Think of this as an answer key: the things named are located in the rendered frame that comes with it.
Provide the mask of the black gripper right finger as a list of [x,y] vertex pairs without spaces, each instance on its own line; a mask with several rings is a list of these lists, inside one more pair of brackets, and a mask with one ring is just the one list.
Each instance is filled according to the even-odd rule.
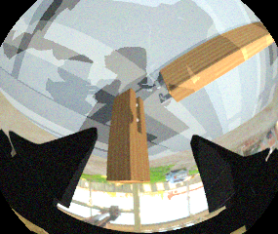
[[190,148],[204,186],[209,214],[224,207],[270,152],[270,148],[264,148],[251,156],[243,156],[200,136],[192,137]]

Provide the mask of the brown wooden post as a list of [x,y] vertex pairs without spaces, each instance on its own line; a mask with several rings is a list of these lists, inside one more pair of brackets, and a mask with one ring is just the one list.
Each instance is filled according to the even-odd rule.
[[141,97],[134,90],[114,98],[107,148],[107,182],[150,182]]

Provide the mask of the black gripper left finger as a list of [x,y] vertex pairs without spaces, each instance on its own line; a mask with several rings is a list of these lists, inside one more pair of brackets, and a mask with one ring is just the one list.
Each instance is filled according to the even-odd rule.
[[44,141],[44,144],[32,143],[14,130],[9,132],[9,137],[15,152],[30,165],[58,203],[69,210],[77,182],[95,148],[99,130],[84,129],[71,136]]

